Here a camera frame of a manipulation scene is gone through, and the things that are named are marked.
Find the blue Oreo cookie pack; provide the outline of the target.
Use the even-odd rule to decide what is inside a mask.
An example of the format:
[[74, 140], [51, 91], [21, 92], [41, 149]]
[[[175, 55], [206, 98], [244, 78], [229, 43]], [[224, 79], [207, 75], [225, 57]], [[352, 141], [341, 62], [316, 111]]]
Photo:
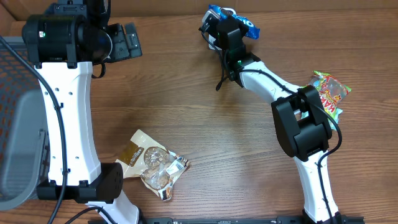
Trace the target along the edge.
[[246, 37], [257, 40], [260, 36], [260, 29], [257, 28], [247, 17], [237, 15], [236, 11], [229, 7], [220, 7], [215, 4], [210, 4], [209, 9], [212, 9], [217, 15], [219, 15], [220, 21], [225, 21], [229, 16], [234, 19], [241, 21], [245, 26], [248, 26], [248, 31], [245, 34]]

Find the beige brown cookie bag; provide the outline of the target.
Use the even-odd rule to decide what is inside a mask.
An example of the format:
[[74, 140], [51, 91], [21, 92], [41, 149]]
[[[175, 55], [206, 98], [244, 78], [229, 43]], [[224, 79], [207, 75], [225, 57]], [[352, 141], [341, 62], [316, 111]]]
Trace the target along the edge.
[[161, 200], [172, 198], [178, 178], [189, 168], [190, 161], [163, 147], [138, 129], [116, 160], [122, 165], [123, 177], [139, 177]]

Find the mint green wipes pack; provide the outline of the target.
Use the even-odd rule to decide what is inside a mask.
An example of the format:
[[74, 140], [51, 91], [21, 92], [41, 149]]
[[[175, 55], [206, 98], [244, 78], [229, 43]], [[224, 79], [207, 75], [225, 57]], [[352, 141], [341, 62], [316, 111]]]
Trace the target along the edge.
[[[339, 109], [339, 108], [336, 108], [335, 110], [334, 110], [334, 112], [330, 112], [328, 109], [324, 109], [332, 118], [333, 118], [333, 120], [334, 120], [334, 122], [336, 123], [336, 124], [338, 124], [339, 123], [339, 115], [343, 112], [343, 110], [342, 109]], [[309, 116], [309, 113], [308, 112], [304, 112], [304, 113], [301, 113], [301, 119], [304, 119], [304, 118], [306, 118], [306, 117], [308, 117]], [[336, 128], [335, 128], [335, 126], [334, 126], [334, 124], [331, 122], [331, 121], [329, 121], [329, 124], [330, 124], [330, 127], [331, 127], [331, 129], [332, 130], [335, 130], [336, 131]]]

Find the Haribo gummy worms bag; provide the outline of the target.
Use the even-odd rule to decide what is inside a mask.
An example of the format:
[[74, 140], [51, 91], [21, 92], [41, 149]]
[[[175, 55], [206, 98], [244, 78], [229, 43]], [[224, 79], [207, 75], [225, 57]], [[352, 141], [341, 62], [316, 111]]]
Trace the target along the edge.
[[308, 84], [317, 89], [324, 109], [330, 112], [334, 112], [338, 104], [351, 92], [350, 87], [342, 84], [329, 73], [319, 71], [314, 71]]

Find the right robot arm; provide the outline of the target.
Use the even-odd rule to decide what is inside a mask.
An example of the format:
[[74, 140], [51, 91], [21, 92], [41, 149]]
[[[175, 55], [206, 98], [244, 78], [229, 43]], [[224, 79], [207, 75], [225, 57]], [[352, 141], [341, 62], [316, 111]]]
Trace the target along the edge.
[[249, 28], [233, 16], [205, 19], [203, 30], [215, 38], [213, 47], [222, 50], [227, 79], [270, 104], [277, 140], [298, 169], [305, 222], [336, 223], [339, 211], [327, 168], [334, 121], [324, 111], [316, 88], [293, 85], [271, 72], [259, 57], [246, 50], [243, 37]]

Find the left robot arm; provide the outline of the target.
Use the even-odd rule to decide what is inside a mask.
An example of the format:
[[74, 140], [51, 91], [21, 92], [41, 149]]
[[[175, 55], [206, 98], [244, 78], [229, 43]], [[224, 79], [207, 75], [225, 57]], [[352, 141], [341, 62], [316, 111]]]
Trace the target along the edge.
[[123, 192], [118, 162], [101, 162], [95, 149], [90, 87], [95, 65], [131, 58], [124, 29], [110, 24], [110, 1], [59, 1], [30, 16], [22, 29], [32, 71], [43, 94], [50, 143], [41, 200], [74, 200], [108, 223], [143, 223]]

